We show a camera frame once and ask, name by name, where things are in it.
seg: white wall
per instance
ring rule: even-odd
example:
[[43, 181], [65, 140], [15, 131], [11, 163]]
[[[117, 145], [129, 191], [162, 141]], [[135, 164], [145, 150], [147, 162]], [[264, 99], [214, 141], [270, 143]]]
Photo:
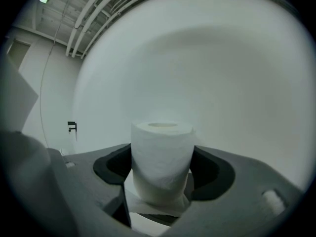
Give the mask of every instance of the white wall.
[[12, 28], [7, 35], [31, 44], [19, 72], [40, 96], [22, 132], [46, 147], [73, 153], [67, 121], [72, 121], [73, 94], [82, 60], [66, 57], [65, 46], [56, 43], [53, 47], [53, 41], [27, 31]]
[[129, 143], [135, 120], [186, 121], [197, 145], [262, 160], [305, 189], [314, 51], [302, 25], [268, 0], [146, 1], [82, 65], [76, 151]]

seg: gray surface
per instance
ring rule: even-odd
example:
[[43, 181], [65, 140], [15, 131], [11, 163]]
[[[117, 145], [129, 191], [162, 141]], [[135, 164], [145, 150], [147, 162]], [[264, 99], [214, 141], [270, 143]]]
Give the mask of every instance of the gray surface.
[[0, 131], [22, 131], [38, 95], [4, 54], [0, 58]]
[[[96, 204], [115, 196], [117, 187], [102, 183], [93, 173], [93, 162], [120, 147], [66, 156], [76, 166], [69, 171], [87, 188]], [[232, 187], [213, 201], [193, 201], [188, 210], [162, 236], [262, 236], [279, 224], [301, 196], [300, 191], [268, 165], [251, 158], [220, 150], [200, 147], [225, 159], [234, 168], [236, 179]], [[262, 193], [275, 189], [286, 201], [287, 209], [278, 217], [267, 206]]]
[[[1, 133], [0, 138], [4, 145], [2, 167], [12, 190], [48, 230], [60, 236], [141, 236], [104, 212], [121, 187], [106, 184], [92, 169], [97, 158], [124, 145], [62, 158], [57, 150], [46, 150], [38, 141], [19, 133]], [[201, 149], [230, 162], [235, 181], [216, 200], [193, 201], [162, 236], [263, 236], [288, 215], [301, 196], [298, 189], [260, 161]], [[67, 168], [67, 161], [75, 166]], [[261, 196], [271, 189], [288, 205], [278, 217]]]
[[21, 133], [0, 133], [0, 145], [1, 168], [11, 191], [27, 212], [54, 236], [77, 236], [74, 218], [58, 188], [46, 148]]

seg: ceiling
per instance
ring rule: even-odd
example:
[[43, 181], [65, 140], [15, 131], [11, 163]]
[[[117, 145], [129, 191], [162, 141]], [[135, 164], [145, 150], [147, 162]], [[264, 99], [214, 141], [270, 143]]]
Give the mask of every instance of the ceiling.
[[[67, 46], [74, 25], [88, 1], [89, 0], [49, 0], [44, 4], [39, 0], [29, 0], [12, 25], [56, 40], [56, 42]], [[102, 0], [96, 0], [84, 15], [76, 31], [74, 40], [70, 45], [70, 53], [73, 51], [82, 28], [101, 1]], [[77, 55], [83, 58], [104, 31], [123, 13], [142, 1], [143, 0], [110, 0], [102, 7], [100, 13], [97, 14], [83, 35], [82, 41], [78, 46]], [[294, 8], [286, 0], [273, 1], [286, 7], [291, 12], [294, 11]]]

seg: toilet paper roll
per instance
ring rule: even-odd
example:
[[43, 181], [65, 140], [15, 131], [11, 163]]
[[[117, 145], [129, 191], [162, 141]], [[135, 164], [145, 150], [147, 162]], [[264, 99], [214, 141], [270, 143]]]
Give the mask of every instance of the toilet paper roll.
[[130, 171], [124, 182], [125, 198], [129, 212], [136, 212], [142, 214], [158, 214], [169, 215], [173, 217], [181, 217], [182, 213], [188, 209], [190, 202], [187, 197], [182, 194], [179, 198], [175, 199], [173, 203], [166, 206], [153, 205], [146, 203], [136, 191], [133, 182], [133, 170]]
[[134, 186], [145, 202], [168, 205], [183, 194], [194, 149], [191, 125], [133, 124], [131, 149]]

